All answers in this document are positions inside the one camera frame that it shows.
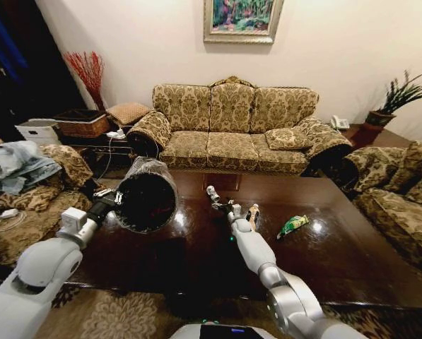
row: picture frame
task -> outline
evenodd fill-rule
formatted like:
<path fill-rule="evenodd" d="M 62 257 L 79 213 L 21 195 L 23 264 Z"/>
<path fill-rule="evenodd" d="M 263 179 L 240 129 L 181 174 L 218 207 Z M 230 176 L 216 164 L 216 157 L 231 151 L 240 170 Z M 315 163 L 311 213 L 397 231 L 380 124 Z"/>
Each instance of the picture frame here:
<path fill-rule="evenodd" d="M 204 0 L 204 42 L 273 44 L 284 0 Z"/>

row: clothing pile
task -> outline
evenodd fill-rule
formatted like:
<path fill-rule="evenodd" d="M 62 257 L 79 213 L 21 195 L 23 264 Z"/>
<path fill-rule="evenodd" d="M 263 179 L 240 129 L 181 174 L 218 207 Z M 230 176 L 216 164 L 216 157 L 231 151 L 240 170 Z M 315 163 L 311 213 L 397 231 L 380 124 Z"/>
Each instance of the clothing pile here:
<path fill-rule="evenodd" d="M 33 141 L 0 144 L 0 192 L 19 194 L 57 173 L 61 166 Z"/>

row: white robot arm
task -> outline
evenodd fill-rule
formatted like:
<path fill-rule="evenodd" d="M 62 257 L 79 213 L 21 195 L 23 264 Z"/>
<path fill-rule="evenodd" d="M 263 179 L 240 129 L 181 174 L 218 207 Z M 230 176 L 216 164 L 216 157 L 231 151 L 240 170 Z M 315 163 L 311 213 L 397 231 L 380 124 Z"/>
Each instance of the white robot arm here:
<path fill-rule="evenodd" d="M 61 214 L 57 238 L 33 244 L 22 253 L 16 268 L 0 285 L 0 338 L 35 336 L 52 300 L 80 264 L 81 249 L 120 203 L 118 192 L 106 190 L 88 212 L 68 208 Z"/>
<path fill-rule="evenodd" d="M 231 232 L 247 267 L 259 276 L 268 289 L 267 308 L 272 313 L 281 332 L 294 338 L 366 338 L 346 324 L 326 319 L 315 295 L 302 279 L 284 272 L 276 265 L 275 254 L 247 218 L 240 215 L 240 206 L 229 201 L 218 202 L 219 196 L 212 186 L 207 193 L 212 206 L 228 215 Z"/>

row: floral upholstered sofa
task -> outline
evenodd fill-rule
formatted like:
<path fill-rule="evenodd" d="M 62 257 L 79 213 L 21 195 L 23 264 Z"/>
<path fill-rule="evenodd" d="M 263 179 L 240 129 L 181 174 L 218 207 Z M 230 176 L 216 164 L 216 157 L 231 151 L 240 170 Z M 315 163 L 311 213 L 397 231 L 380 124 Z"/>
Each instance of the floral upholstered sofa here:
<path fill-rule="evenodd" d="M 318 100 L 307 88 L 256 87 L 236 77 L 210 86 L 157 85 L 155 111 L 135 124 L 128 139 L 138 154 L 160 154 L 169 168 L 300 175 L 309 164 L 341 159 L 351 149 L 312 117 Z M 311 147 L 269 148 L 264 132 L 294 126 Z"/>
<path fill-rule="evenodd" d="M 355 205 L 422 269 L 422 143 L 361 148 L 343 159 L 343 171 Z"/>
<path fill-rule="evenodd" d="M 0 194 L 0 213 L 9 208 L 25 212 L 21 224 L 0 232 L 0 280 L 6 277 L 27 247 L 54 235 L 61 213 L 68 207 L 89 209 L 91 202 L 87 196 L 91 197 L 98 187 L 90 168 L 73 148 L 43 145 L 40 150 L 55 160 L 61 170 L 19 195 Z M 0 225 L 5 227 L 5 222 L 2 220 Z"/>

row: rug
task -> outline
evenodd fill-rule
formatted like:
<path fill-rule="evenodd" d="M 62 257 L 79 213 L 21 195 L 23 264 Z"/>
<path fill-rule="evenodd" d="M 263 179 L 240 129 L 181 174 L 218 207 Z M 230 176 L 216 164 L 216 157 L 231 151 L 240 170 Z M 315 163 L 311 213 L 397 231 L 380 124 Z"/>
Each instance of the rug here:
<path fill-rule="evenodd" d="M 368 338 L 422 338 L 422 313 L 374 310 L 355 307 L 323 307 Z M 277 338 L 275 327 L 263 302 L 242 299 L 216 299 L 195 316 L 174 315 L 163 295 L 78 289 L 64 286 L 52 303 L 37 339 L 148 339 L 169 338 L 188 323 L 218 321 L 222 324 L 263 328 Z"/>

